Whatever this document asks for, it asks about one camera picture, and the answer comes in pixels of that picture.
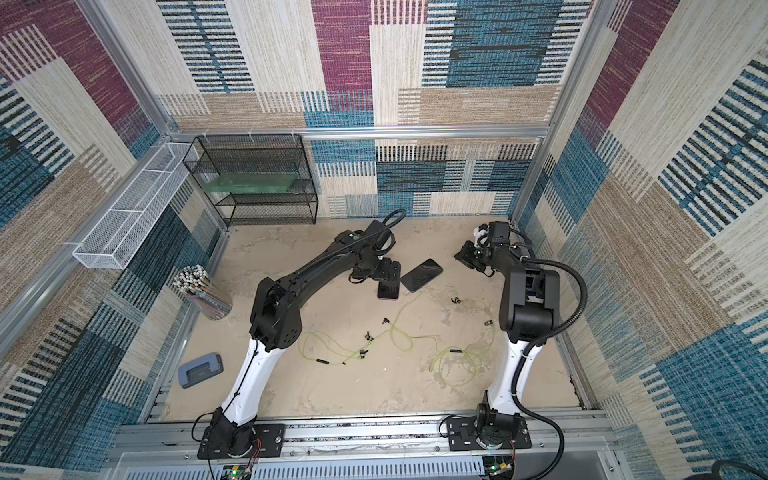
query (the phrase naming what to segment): aluminum rail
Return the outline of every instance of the aluminum rail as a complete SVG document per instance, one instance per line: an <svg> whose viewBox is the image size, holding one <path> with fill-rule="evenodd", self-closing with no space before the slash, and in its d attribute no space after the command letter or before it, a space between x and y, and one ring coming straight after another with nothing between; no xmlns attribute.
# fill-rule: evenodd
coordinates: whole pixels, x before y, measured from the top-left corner
<svg viewBox="0 0 768 480"><path fill-rule="evenodd" d="M618 450L616 437L601 410L578 407L536 409L555 420L565 433L567 451ZM262 462L321 458L387 458L424 455L467 455L450 452L448 439L438 434L438 424L447 415L474 415L472 411L436 412L416 415L334 416L326 418L260 419L259 423L284 423L283 451L280 458L263 458ZM526 453L555 452L558 436L552 427L527 419L533 448ZM199 465L199 444L192 439L192 422L162 422L123 425L104 460L105 467L148 465ZM205 419L197 425L200 438L207 426ZM498 450L497 453L511 453ZM489 450L472 451L472 455L488 455ZM237 463L231 459L223 463Z"/></svg>

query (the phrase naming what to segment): white ventilated panel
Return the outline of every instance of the white ventilated panel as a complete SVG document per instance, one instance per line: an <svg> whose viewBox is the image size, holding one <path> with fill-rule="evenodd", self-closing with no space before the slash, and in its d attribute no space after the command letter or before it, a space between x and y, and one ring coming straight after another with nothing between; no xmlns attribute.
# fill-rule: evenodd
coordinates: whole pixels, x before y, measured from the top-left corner
<svg viewBox="0 0 768 480"><path fill-rule="evenodd" d="M377 458L329 462L270 462L253 468L252 480L370 480L376 478L477 478L482 457Z"/></svg>
<svg viewBox="0 0 768 480"><path fill-rule="evenodd" d="M212 465L214 478L229 468ZM371 458L367 460L285 461L255 464L251 480L396 480L422 478L476 480L484 475L482 457L470 455L441 458ZM124 480L208 480L207 465L130 467Z"/></svg>

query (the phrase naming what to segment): yellow-green wire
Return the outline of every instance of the yellow-green wire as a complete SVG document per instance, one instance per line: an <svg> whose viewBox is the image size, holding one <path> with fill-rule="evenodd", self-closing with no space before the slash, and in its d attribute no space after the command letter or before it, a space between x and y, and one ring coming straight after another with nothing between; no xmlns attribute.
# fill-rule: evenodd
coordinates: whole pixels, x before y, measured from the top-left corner
<svg viewBox="0 0 768 480"><path fill-rule="evenodd" d="M437 372L442 382L448 386L466 385L467 383L470 383L472 380L474 380L478 374L479 364L482 362L482 360L479 357L479 354L491 348L493 346L493 341L495 338L496 338L496 329L493 328L493 324L491 324L491 341L488 343L488 345L481 347L480 350L460 348L457 346L445 347L443 350L435 354L435 356L432 358L432 361L429 363L429 371ZM462 351L462 367L464 367L464 370L469 374L468 378L466 378L462 382L457 382L457 383L449 382L448 380L445 379L445 377L442 374L443 359L449 353L455 354L455 352L451 352L451 350L453 349Z"/></svg>
<svg viewBox="0 0 768 480"><path fill-rule="evenodd" d="M478 373L479 363L481 360L479 359L479 353L482 351L485 351L493 346L493 341L495 339L496 330L493 328L493 324L491 324L491 341L488 343L488 345L481 347L479 350L473 350L473 349L467 349L467 348L460 348L457 346L449 346L444 348L441 351L437 351L438 349L438 341L437 339L439 336L437 335L418 335L413 336L409 335L407 332L402 330L397 326L397 322L400 320L400 315L402 314L402 311L411 303L414 303L416 300L419 299L421 294L417 295L413 300L406 303L405 305L400 307L400 310L398 310L397 315L395 316L395 321L390 323L389 328L383 330L378 335L374 335L371 340L368 340L367 343L360 348L356 350L351 350L343 347L340 343L334 340L330 335L324 332L320 332L319 330L310 330L308 332L305 332L302 336L304 337L303 342L299 341L299 354L307 360L310 360L312 362L317 361L317 358L310 357L306 354L306 344L309 342L312 338L317 338L328 350L329 353L332 353L337 356L343 357L342 360L339 362L328 362L329 365L342 365L343 363L346 363L348 360L351 359L359 359L360 358L360 351L367 349L373 342L376 341L381 335L384 335L385 333L389 332L389 339L392 342L392 344L400 350L401 352L410 352L413 350L415 339L432 339L435 342L435 356L432 357L432 361L429 363L429 371L430 372L437 372L440 379L448 386L463 386L467 383L470 383L472 380L475 379ZM399 335L406 338L408 341L407 347L400 346L395 341L395 333L398 333ZM462 382L458 383L452 383L445 379L445 377L442 374L442 368L443 368L443 360L445 356L451 352L452 349L460 349L462 351L462 367L464 367L464 370L469 374L469 377L465 379Z"/></svg>

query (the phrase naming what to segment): smartphone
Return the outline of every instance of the smartphone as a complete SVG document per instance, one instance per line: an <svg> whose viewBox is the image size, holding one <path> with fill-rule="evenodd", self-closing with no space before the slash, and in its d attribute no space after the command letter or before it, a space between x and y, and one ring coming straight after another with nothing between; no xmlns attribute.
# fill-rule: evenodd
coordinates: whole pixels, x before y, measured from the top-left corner
<svg viewBox="0 0 768 480"><path fill-rule="evenodd" d="M414 293L416 290L431 282L432 279L440 273L442 273L442 267L433 259L429 258L424 260L424 262L415 269L406 273L400 281L406 286L410 293Z"/></svg>
<svg viewBox="0 0 768 480"><path fill-rule="evenodd" d="M379 281L379 293L382 300L397 300L400 297L400 262L392 262L387 280Z"/></svg>

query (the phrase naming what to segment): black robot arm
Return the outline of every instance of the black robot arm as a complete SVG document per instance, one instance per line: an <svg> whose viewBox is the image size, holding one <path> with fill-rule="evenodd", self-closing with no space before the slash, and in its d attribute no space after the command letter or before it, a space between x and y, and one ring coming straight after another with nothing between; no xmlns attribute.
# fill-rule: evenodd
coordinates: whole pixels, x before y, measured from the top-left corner
<svg viewBox="0 0 768 480"><path fill-rule="evenodd" d="M269 277L261 280L250 314L251 337L261 341L266 352L291 346L301 334L301 307L347 270L353 270L350 278L356 280L390 280L397 262L380 257L395 244L390 228L405 215L404 210L396 210L384 222L374 220L364 231L343 231L323 253L297 271L277 281Z"/></svg>
<svg viewBox="0 0 768 480"><path fill-rule="evenodd" d="M390 229L405 216L405 210L395 210L383 222L371 222L364 231L345 230L325 251L295 272L277 281L267 277L259 282L250 313L251 338L246 358L232 391L213 412L198 458L252 455L259 400L277 360L301 334L302 305L347 270L352 270L350 279L399 282L399 278L393 278L399 275L399 263L384 255L395 244ZM265 425L260 428L266 432ZM282 427L270 428L279 439Z"/></svg>
<svg viewBox="0 0 768 480"><path fill-rule="evenodd" d="M467 267L485 273L500 272L504 278L498 325L509 340L530 341L557 326L560 304L560 276L520 261L518 245L510 243L507 222L478 227L477 240L467 241L455 258Z"/></svg>

